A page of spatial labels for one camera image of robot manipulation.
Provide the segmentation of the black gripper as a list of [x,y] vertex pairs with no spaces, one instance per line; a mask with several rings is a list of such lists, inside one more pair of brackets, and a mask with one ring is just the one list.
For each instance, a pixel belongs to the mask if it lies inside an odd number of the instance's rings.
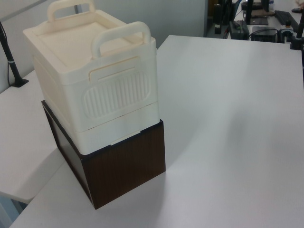
[[213,9],[214,33],[221,34],[221,25],[227,25],[229,18],[229,1],[216,0]]

